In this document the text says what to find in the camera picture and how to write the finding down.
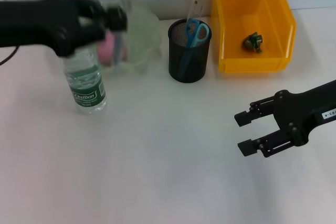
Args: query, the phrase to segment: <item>robotic arm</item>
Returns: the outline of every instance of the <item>robotic arm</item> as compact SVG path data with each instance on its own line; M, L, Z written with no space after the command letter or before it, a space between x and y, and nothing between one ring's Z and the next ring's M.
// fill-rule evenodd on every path
M80 17L90 19L81 26ZM42 44L59 57L105 38L106 29L127 28L125 12L104 10L95 0L38 0L0 2L0 47Z
M293 146L307 144L314 128L336 120L336 81L301 94L279 91L273 97L251 103L249 112L236 114L235 119L239 126L243 126L271 114L280 130L239 143L244 156L260 150L264 157L269 157Z

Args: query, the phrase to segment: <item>small green toy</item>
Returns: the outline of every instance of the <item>small green toy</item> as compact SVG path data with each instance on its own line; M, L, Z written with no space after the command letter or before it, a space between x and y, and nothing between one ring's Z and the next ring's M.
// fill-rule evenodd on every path
M243 40L243 48L254 50L256 49L257 53L261 53L262 50L260 48L261 43L263 43L263 37L262 35L258 35L257 32L247 36Z

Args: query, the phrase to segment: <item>cable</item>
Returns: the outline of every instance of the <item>cable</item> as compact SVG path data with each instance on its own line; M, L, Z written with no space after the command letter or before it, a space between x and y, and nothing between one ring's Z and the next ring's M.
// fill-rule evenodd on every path
M16 52L18 51L19 47L20 46L17 46L14 49L14 51L6 59L4 59L3 61L0 61L0 66L3 65L3 64L5 64L6 62L8 62L16 54Z

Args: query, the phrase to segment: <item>white table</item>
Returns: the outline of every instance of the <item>white table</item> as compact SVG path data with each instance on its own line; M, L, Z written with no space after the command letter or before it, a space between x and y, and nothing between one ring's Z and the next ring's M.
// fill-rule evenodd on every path
M219 74L209 57L194 84L170 77L162 21L162 59L105 81L107 110L93 116L50 49L22 47L0 67L0 223L335 223L335 123L270 158L237 147L277 129L271 116L239 128L250 102L336 79L336 8L294 14L285 71Z

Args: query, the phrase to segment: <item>scissor handle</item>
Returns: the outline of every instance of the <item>scissor handle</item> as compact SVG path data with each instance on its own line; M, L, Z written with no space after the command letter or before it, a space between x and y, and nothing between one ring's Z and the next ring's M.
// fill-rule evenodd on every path
M206 35L205 35L205 37L204 37L203 39L199 39L198 35L200 34L200 32L201 32L201 30L202 30L202 27L205 28L205 30L206 30ZM205 24L200 24L200 25L198 26L196 35L195 35L194 40L193 40L193 42L191 43L191 46L190 46L190 47L197 47L197 44L198 44L198 43L201 43L201 42L206 41L206 40L208 39L208 37L209 37L209 34L210 34L209 27L208 27L207 25L205 25Z
M189 32L189 25L191 23L196 24L195 30L192 34ZM198 19L190 18L190 19L187 20L187 23L186 23L186 26L185 26L185 33L187 34L187 37L188 37L188 42L187 42L187 46L186 46L187 48L189 48L191 46L191 44L192 44L192 42L195 38L195 35L197 34L196 32L197 32L197 29L199 27L199 24L200 24L200 21Z

